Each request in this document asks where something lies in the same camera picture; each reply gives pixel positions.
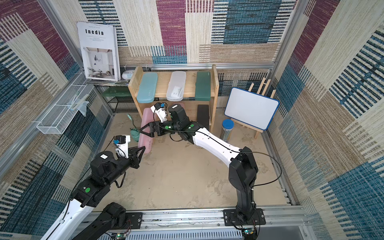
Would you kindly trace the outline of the translucent white pencil case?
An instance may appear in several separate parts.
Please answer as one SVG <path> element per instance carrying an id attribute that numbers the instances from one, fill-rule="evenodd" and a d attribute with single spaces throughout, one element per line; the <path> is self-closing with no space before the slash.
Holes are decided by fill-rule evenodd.
<path id="1" fill-rule="evenodd" d="M 184 71 L 172 72 L 166 94 L 168 101 L 179 102 L 183 100 L 186 78 L 187 73 Z"/>

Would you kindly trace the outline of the black pencil case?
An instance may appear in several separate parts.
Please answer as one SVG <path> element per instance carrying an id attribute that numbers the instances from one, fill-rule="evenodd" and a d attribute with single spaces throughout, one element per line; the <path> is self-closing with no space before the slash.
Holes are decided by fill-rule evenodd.
<path id="1" fill-rule="evenodd" d="M 208 105 L 198 105 L 197 122 L 203 125 L 204 128 L 210 128 L 210 110 Z"/>

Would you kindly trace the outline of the light teal pencil case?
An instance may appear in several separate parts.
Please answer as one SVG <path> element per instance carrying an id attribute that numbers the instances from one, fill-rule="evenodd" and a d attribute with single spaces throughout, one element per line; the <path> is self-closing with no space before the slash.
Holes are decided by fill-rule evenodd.
<path id="1" fill-rule="evenodd" d="M 158 74 L 155 72 L 144 73 L 137 96 L 137 101 L 140 104 L 151 103 L 155 99 L 155 93 L 158 82 Z"/>

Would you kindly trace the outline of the dark green pencil case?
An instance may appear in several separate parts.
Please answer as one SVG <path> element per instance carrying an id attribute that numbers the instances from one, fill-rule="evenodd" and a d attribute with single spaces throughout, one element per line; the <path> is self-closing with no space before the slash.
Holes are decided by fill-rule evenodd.
<path id="1" fill-rule="evenodd" d="M 195 100 L 209 101 L 211 99 L 211 73 L 197 72 Z"/>

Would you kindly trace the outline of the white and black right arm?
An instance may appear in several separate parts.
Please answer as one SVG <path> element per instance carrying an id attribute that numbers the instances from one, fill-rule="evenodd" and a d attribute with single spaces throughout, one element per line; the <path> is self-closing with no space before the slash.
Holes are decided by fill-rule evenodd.
<path id="1" fill-rule="evenodd" d="M 236 148 L 210 133 L 202 124 L 191 121 L 179 104 L 165 109 L 164 103 L 157 103 L 151 111 L 151 122 L 141 127 L 140 133 L 151 138 L 178 134 L 183 141 L 220 159 L 229 168 L 229 182 L 237 191 L 237 219 L 242 225 L 252 224 L 257 213 L 253 185 L 259 171 L 252 151 L 247 147 Z"/>

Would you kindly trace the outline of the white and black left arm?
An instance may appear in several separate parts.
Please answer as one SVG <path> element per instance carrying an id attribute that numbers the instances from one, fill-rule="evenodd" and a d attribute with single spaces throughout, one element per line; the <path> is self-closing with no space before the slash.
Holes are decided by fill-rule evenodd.
<path id="1" fill-rule="evenodd" d="M 68 240 L 82 221 L 110 192 L 111 185 L 118 188 L 120 176 L 125 176 L 129 168 L 138 169 L 145 147 L 132 147 L 124 157 L 115 158 L 110 151 L 96 155 L 91 161 L 92 173 L 78 184 L 70 196 L 65 210 L 42 237 L 44 240 Z M 89 226 L 75 236 L 76 240 L 97 240 L 109 230 L 131 230 L 140 227 L 141 214 L 129 216 L 118 203 L 108 204 L 102 213 Z"/>

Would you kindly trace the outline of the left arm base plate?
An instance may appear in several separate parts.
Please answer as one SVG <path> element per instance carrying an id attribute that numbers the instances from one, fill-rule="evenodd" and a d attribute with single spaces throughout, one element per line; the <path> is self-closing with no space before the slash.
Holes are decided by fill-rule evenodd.
<path id="1" fill-rule="evenodd" d="M 142 212 L 126 212 L 126 221 L 123 229 L 138 230 L 141 228 L 143 213 Z"/>

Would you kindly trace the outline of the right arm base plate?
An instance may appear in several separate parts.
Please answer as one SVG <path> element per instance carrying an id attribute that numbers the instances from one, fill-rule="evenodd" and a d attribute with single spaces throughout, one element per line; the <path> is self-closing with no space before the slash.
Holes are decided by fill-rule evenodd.
<path id="1" fill-rule="evenodd" d="M 251 210 L 251 215 L 247 216 L 242 212 L 238 212 L 236 209 L 224 209 L 223 216 L 225 226 L 256 226 L 256 225 L 265 225 L 266 219 L 264 211 L 260 208 Z"/>

